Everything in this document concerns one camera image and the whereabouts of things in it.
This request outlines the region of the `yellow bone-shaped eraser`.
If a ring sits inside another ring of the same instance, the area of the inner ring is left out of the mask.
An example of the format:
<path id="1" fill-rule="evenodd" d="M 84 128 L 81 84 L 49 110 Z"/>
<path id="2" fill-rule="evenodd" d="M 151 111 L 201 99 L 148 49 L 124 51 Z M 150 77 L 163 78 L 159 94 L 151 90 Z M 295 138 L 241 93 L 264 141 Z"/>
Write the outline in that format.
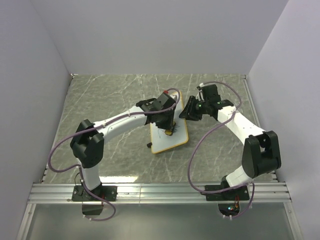
<path id="1" fill-rule="evenodd" d="M 172 130 L 165 130 L 164 133 L 168 136 L 172 136 L 173 135 L 173 131 Z"/>

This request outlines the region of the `yellow-framed whiteboard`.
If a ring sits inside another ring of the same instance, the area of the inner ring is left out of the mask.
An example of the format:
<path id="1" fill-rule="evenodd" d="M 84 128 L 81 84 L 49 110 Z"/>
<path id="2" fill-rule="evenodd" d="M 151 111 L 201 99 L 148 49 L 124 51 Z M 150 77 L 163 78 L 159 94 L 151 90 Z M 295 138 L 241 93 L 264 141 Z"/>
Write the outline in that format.
<path id="1" fill-rule="evenodd" d="M 153 154 L 159 154 L 169 149 L 186 144 L 189 140 L 187 122 L 184 118 L 179 118 L 180 113 L 184 109 L 184 103 L 181 91 L 174 91 L 170 94 L 175 100 L 180 100 L 177 103 L 174 111 L 173 123 L 174 128 L 169 135 L 168 130 L 160 129 L 155 123 L 150 124 L 150 150 Z"/>

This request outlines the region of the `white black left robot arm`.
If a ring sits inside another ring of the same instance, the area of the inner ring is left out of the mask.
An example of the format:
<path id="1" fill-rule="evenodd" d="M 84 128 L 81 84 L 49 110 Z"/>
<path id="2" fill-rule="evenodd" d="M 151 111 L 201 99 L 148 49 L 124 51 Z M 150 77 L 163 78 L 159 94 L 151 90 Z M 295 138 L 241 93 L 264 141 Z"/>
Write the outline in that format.
<path id="1" fill-rule="evenodd" d="M 83 195 L 89 201 L 96 201 L 101 196 L 99 163 L 103 158 L 104 145 L 114 137 L 129 130 L 155 123 L 164 130 L 173 130 L 173 118 L 176 101 L 169 95 L 150 98 L 136 103 L 127 111 L 106 120 L 90 122 L 84 120 L 78 126 L 81 133 L 71 140 L 73 155 L 81 165 Z"/>

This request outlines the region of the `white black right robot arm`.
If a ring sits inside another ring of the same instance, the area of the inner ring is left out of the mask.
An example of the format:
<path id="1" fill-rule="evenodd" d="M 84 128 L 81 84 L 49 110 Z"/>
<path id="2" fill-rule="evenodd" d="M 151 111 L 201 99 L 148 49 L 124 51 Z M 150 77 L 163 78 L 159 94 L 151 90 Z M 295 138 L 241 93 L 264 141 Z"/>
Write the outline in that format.
<path id="1" fill-rule="evenodd" d="M 203 115 L 209 115 L 219 125 L 207 132 L 196 145 L 197 150 L 203 140 L 213 131 L 225 126 L 242 143 L 241 165 L 225 176 L 221 193 L 226 200 L 238 195 L 238 188 L 250 183 L 256 177 L 278 170 L 282 166 L 278 135 L 274 131 L 265 131 L 249 121 L 229 100 L 199 100 L 191 96 L 179 117 L 189 121 L 199 121 Z"/>

